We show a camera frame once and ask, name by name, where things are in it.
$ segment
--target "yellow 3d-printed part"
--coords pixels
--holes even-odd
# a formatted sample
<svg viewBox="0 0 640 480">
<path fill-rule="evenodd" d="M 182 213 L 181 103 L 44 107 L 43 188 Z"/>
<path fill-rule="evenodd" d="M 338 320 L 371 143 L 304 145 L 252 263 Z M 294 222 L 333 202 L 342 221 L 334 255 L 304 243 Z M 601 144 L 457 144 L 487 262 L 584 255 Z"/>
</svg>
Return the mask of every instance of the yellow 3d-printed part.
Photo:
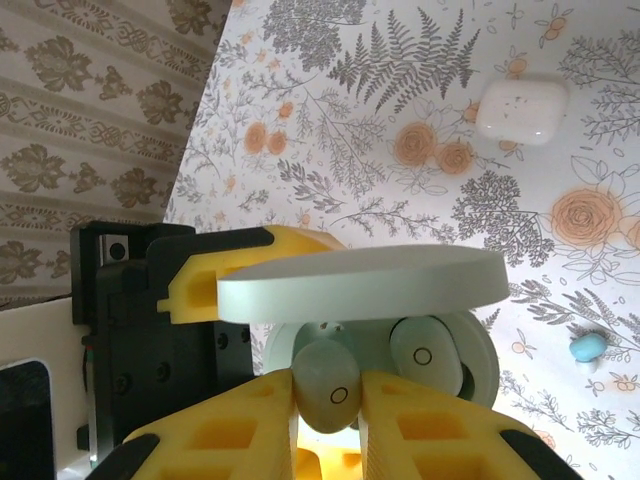
<svg viewBox="0 0 640 480">
<path fill-rule="evenodd" d="M 360 449 L 324 445 L 315 439 L 298 436 L 296 480 L 360 480 Z"/>
<path fill-rule="evenodd" d="M 274 237 L 271 245 L 189 257 L 169 283 L 169 298 L 158 301 L 158 312 L 169 312 L 172 323 L 218 320 L 220 277 L 268 260 L 345 248 L 328 233 L 281 226 L 264 228 Z"/>
<path fill-rule="evenodd" d="M 366 480 L 538 480 L 500 437 L 535 436 L 488 408 L 381 372 L 362 374 Z"/>
<path fill-rule="evenodd" d="M 133 480 L 292 480 L 297 426 L 291 371 L 279 370 L 150 423 L 125 442 L 160 437 Z"/>
</svg>

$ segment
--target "beige patterned wallpaper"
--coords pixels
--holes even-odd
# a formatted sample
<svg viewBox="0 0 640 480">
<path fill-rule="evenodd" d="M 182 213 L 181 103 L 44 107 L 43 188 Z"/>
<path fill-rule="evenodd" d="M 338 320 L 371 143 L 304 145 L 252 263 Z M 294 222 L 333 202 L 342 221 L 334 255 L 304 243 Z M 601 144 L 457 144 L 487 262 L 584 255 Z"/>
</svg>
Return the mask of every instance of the beige patterned wallpaper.
<svg viewBox="0 0 640 480">
<path fill-rule="evenodd" d="M 230 0 L 0 0 L 0 308 L 69 292 L 69 231 L 160 221 Z"/>
</svg>

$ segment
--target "black circle marking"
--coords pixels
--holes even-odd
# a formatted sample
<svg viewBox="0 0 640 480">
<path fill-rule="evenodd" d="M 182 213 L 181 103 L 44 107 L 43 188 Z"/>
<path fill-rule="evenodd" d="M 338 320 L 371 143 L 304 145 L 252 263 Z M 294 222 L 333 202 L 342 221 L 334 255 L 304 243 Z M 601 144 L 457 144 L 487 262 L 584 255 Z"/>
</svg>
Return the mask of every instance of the black circle marking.
<svg viewBox="0 0 640 480">
<path fill-rule="evenodd" d="M 428 355 L 427 357 L 428 360 L 426 362 L 418 360 L 418 355 L 424 356 L 424 352 L 426 352 Z M 413 361 L 416 362 L 418 365 L 429 365 L 431 363 L 431 360 L 433 360 L 433 355 L 431 355 L 431 351 L 428 348 L 424 348 L 424 347 L 416 348 L 416 351 L 413 352 Z"/>
<path fill-rule="evenodd" d="M 349 396 L 349 390 L 344 387 L 338 387 L 333 392 L 331 392 L 331 403 L 334 405 L 339 405 L 344 402 Z"/>
</svg>

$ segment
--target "black bracket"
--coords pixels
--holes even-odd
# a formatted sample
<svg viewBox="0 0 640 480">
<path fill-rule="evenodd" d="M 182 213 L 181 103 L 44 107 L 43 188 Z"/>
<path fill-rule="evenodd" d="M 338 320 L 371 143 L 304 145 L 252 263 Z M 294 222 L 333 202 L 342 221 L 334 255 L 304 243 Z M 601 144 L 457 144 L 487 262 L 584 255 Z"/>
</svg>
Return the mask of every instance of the black bracket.
<svg viewBox="0 0 640 480">
<path fill-rule="evenodd" d="M 137 428 L 254 378 L 247 325 L 172 324 L 156 305 L 191 255 L 270 241 L 262 228 L 197 235 L 180 225 L 91 222 L 71 232 L 73 323 L 91 328 L 89 425 L 78 448 L 101 462 Z"/>
</svg>

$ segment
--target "orange flower print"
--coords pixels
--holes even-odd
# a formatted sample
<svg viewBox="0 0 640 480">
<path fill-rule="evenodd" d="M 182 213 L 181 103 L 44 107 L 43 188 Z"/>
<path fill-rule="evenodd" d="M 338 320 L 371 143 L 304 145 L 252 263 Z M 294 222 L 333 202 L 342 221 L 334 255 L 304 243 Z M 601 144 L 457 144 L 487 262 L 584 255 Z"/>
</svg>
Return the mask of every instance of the orange flower print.
<svg viewBox="0 0 640 480">
<path fill-rule="evenodd" d="M 435 155 L 440 169 L 449 175 L 464 173 L 473 165 L 473 149 L 468 143 L 438 145 Z"/>
<path fill-rule="evenodd" d="M 524 58 L 514 58 L 507 65 L 507 79 L 519 80 L 520 75 L 527 69 L 527 61 Z"/>
<path fill-rule="evenodd" d="M 478 109 L 480 108 L 480 102 L 472 103 L 462 113 L 462 118 L 467 123 L 476 123 L 476 117 L 478 116 Z"/>
<path fill-rule="evenodd" d="M 411 123 L 396 135 L 393 147 L 396 160 L 407 167 L 421 167 L 433 155 L 436 132 L 421 122 Z"/>
<path fill-rule="evenodd" d="M 278 118 L 280 120 L 285 120 L 289 118 L 292 113 L 293 113 L 293 103 L 285 102 L 278 110 Z"/>
<path fill-rule="evenodd" d="M 560 33 L 566 28 L 567 16 L 569 16 L 571 12 L 573 12 L 573 8 L 569 8 L 560 13 L 558 4 L 554 3 L 551 9 L 551 20 L 537 20 L 535 22 L 537 25 L 547 28 L 544 35 L 540 37 L 540 48 L 544 47 L 545 40 L 553 41 L 558 38 Z"/>
<path fill-rule="evenodd" d="M 296 215 L 296 219 L 298 220 L 300 228 L 309 228 L 309 224 L 311 223 L 311 215 L 309 215 L 309 210 L 300 210 L 300 213 Z"/>
<path fill-rule="evenodd" d="M 609 372 L 609 374 L 615 379 L 613 383 L 621 392 L 634 392 L 636 389 L 640 388 L 640 383 L 638 383 L 638 375 L 634 375 L 633 377 L 629 378 L 628 375 L 618 375 L 614 372 Z"/>
<path fill-rule="evenodd" d="M 511 351 L 513 353 L 517 353 L 518 355 L 522 355 L 524 353 L 527 357 L 529 357 L 529 359 L 533 360 L 533 354 L 531 353 L 531 350 L 537 350 L 537 348 L 527 343 L 527 339 L 524 336 L 524 333 L 522 333 L 522 330 L 520 330 L 519 328 L 516 328 L 516 330 L 518 331 L 520 341 L 513 342 L 511 344 Z"/>
<path fill-rule="evenodd" d="M 249 31 L 249 32 L 245 33 L 242 36 L 241 43 L 243 45 L 247 45 L 248 43 L 251 42 L 251 40 L 253 40 L 253 35 L 254 35 L 253 31 Z"/>
<path fill-rule="evenodd" d="M 271 70 L 272 72 L 274 70 L 278 70 L 280 68 L 280 60 L 278 60 L 277 58 L 274 58 L 269 62 L 268 66 L 269 66 L 269 70 Z"/>
<path fill-rule="evenodd" d="M 533 432 L 538 435 L 549 448 L 552 450 L 556 449 L 556 441 L 549 432 L 543 432 L 542 430 L 534 430 Z"/>
<path fill-rule="evenodd" d="M 558 35 L 560 35 L 560 32 L 558 30 L 549 29 L 544 33 L 544 39 L 555 40 L 556 38 L 558 38 Z"/>
<path fill-rule="evenodd" d="M 527 61 L 524 58 L 514 58 L 509 62 L 507 70 L 513 75 L 520 75 L 527 69 Z"/>
<path fill-rule="evenodd" d="M 566 24 L 567 24 L 566 18 L 558 17 L 553 19 L 553 21 L 551 22 L 551 25 L 549 25 L 549 28 L 551 30 L 555 30 L 556 32 L 559 32 L 565 27 Z"/>
<path fill-rule="evenodd" d="M 229 178 L 224 182 L 224 195 L 229 195 L 233 192 L 234 187 L 236 186 L 236 176 L 230 175 Z"/>
<path fill-rule="evenodd" d="M 269 135 L 267 148 L 272 155 L 280 155 L 287 148 L 287 134 L 283 131 L 278 131 Z"/>
<path fill-rule="evenodd" d="M 640 217 L 624 217 L 618 226 L 627 243 L 640 250 Z"/>
<path fill-rule="evenodd" d="M 255 122 L 244 136 L 244 149 L 249 155 L 260 153 L 267 139 L 267 129 L 262 122 Z"/>
<path fill-rule="evenodd" d="M 606 242 L 621 217 L 620 206 L 613 197 L 585 188 L 556 201 L 551 227 L 559 239 L 586 249 Z"/>
<path fill-rule="evenodd" d="M 503 152 L 512 152 L 516 148 L 518 148 L 518 144 L 516 142 L 512 142 L 511 140 L 501 140 L 498 143 L 498 148 Z"/>
</svg>

